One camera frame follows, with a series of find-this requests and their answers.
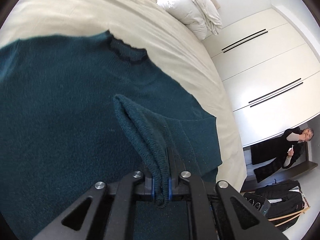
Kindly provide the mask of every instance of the wardrobe door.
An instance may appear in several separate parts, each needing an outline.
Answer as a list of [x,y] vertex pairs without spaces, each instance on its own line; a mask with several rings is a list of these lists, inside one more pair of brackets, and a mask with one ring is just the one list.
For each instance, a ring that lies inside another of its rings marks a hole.
[[219,35],[211,35],[202,41],[210,57],[222,53],[222,49],[241,41],[256,32],[270,30],[287,21],[273,9],[268,9],[223,28]]
[[320,71],[320,63],[305,43],[223,81],[236,111],[303,81]]
[[320,72],[258,103],[234,111],[243,147],[272,138],[318,115],[319,84]]
[[224,81],[302,44],[304,39],[287,23],[218,54],[212,61]]

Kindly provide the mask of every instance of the metal screw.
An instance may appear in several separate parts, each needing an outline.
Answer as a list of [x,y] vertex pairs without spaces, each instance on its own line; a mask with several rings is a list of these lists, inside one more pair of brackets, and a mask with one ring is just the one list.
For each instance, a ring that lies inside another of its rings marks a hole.
[[105,184],[104,182],[99,181],[99,182],[97,182],[94,186],[95,186],[96,189],[102,189],[102,188],[105,187],[105,185],[106,185],[106,184]]
[[221,188],[227,188],[229,186],[229,184],[228,184],[228,182],[222,180],[222,181],[219,181],[218,186]]
[[191,176],[191,173],[189,171],[183,171],[181,172],[181,176],[183,178],[189,178]]
[[143,175],[142,171],[134,171],[133,177],[134,178],[140,178]]

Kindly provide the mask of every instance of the mattress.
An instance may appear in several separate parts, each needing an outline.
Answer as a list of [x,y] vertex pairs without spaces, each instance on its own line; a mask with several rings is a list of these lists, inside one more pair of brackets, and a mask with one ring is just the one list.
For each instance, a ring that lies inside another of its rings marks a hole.
[[20,0],[0,29],[0,46],[39,35],[94,35],[106,30],[133,47],[146,48],[162,71],[217,117],[223,161],[217,180],[239,191],[246,177],[244,154],[221,79],[202,43],[156,0]]

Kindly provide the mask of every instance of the gray hair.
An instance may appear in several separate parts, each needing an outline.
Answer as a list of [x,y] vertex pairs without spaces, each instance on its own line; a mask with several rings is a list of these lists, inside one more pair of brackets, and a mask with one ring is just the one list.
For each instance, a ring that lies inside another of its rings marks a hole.
[[307,127],[307,128],[305,128],[304,130],[309,130],[310,131],[310,133],[312,134],[312,136],[311,136],[311,138],[310,138],[310,140],[313,138],[313,135],[314,135],[314,133],[313,133],[313,129],[311,128],[311,127]]

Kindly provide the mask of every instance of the person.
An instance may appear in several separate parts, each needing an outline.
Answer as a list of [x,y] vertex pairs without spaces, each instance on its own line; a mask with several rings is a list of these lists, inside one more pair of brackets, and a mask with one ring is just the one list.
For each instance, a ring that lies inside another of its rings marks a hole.
[[301,156],[304,143],[311,140],[313,130],[308,127],[287,129],[283,135],[251,146],[252,165],[274,159],[271,163],[254,169],[257,182],[261,182],[280,168],[290,168]]

